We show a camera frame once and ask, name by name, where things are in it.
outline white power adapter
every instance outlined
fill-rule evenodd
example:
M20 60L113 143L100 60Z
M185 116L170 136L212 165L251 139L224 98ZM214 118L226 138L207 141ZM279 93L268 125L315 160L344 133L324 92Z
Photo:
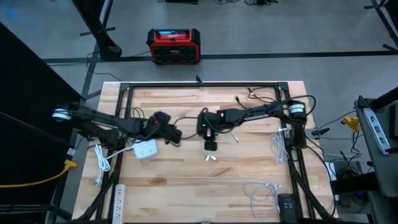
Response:
M158 150L155 139L134 143L134 153L137 159L147 159L156 156Z

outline red portable power station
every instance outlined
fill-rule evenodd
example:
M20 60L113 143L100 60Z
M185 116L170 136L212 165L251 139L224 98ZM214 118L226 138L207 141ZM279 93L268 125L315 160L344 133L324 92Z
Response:
M151 29L147 45L158 65L200 62L200 33L196 29Z

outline yellow cable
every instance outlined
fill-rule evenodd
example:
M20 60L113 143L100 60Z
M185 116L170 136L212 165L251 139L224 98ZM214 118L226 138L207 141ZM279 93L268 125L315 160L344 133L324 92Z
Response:
M27 186L33 186L33 185L37 185L37 184L43 184L46 183L50 180L56 179L60 176L62 176L64 173L66 173L68 170L70 170L71 168L76 168L77 167L77 163L76 162L72 162L70 160L65 160L65 168L63 168L63 171L53 177L50 177L48 179L45 180L41 180L38 182L34 182L34 183L28 183L28 184L11 184L11 185L0 185L0 188L14 188L14 187L27 187Z

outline wooden table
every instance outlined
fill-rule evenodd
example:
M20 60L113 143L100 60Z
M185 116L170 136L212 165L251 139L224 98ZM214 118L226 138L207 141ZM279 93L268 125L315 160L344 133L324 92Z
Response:
M306 95L303 82L288 82L291 96ZM120 83L104 83L98 111L114 114ZM146 118L156 111L163 111L175 119L182 116L197 116L203 107L209 111L240 108L234 99L239 96L246 106L258 106L262 102L248 98L245 87L201 88L134 88L132 106L145 111ZM275 98L274 90L263 88L257 96ZM183 136L195 132L196 120L183 119L177 127ZM279 214L273 212L266 220L253 217L250 199L243 191L249 180L282 184L279 193L292 193L287 163L276 164L270 150L271 134L276 133L280 121L275 118L244 123L230 134L220 134L218 150L206 151L200 137L184 140L180 147L157 141L159 154L153 159L140 161L132 151L125 152L119 183L127 185L124 205L124 222L278 222ZM313 128L312 115L307 128ZM319 154L320 151L310 144ZM205 161L207 154L216 161ZM326 170L310 150L303 150L310 187L323 206L331 212L333 198ZM95 153L88 150L81 177L73 217L79 217L100 190L93 185L98 168ZM106 217L109 195L104 205ZM305 198L301 192L303 212L307 215ZM273 201L255 203L258 215L267 213Z

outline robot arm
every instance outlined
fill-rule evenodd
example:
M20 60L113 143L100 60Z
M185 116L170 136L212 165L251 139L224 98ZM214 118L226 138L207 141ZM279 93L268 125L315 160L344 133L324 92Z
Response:
M85 138L96 137L114 149L123 148L127 138L146 141L164 138L166 143L179 144L182 132L169 124L170 116L154 113L149 119L117 118L81 106L78 103L59 105L52 117L58 122L69 122Z
M287 124L291 124L295 127L294 134L303 133L303 127L307 123L305 104L297 100L287 100L264 104L248 110L231 108L211 113L204 108L198 116L197 133L204 138L205 149L215 151L217 150L215 138L218 133L225 134L247 121L270 117L279 118Z

